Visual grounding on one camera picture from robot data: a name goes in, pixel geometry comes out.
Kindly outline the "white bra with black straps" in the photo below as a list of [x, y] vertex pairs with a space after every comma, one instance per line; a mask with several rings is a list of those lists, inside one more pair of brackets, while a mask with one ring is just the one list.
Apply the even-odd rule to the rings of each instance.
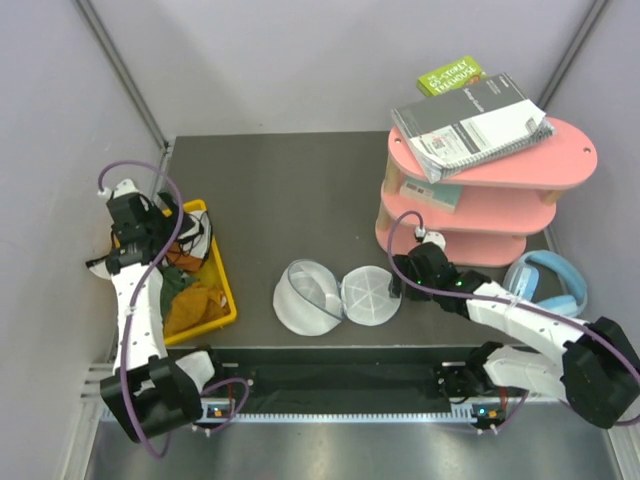
[[205, 261], [209, 257], [212, 239], [211, 220], [206, 210], [184, 215], [182, 230], [176, 240], [180, 254]]

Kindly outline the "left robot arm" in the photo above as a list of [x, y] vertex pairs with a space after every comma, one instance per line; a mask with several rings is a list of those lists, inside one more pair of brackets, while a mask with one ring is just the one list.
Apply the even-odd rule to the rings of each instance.
[[163, 336], [163, 275], [155, 264], [179, 218], [168, 193], [164, 214], [136, 187], [122, 185], [107, 197], [115, 241], [87, 269], [108, 280], [117, 299], [118, 346], [114, 370], [101, 380], [100, 396], [128, 437], [139, 443], [200, 419], [200, 396], [216, 396], [227, 374], [210, 354], [168, 355]]

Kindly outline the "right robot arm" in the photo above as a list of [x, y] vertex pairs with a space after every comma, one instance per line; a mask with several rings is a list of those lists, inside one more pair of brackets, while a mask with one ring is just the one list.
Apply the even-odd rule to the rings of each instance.
[[638, 417], [625, 415], [639, 398], [639, 356], [614, 320], [587, 322], [519, 299], [476, 270], [459, 271], [433, 243], [388, 260], [392, 294], [415, 293], [527, 346], [481, 347], [466, 372], [474, 393], [515, 387], [555, 397], [602, 429], [638, 424]]

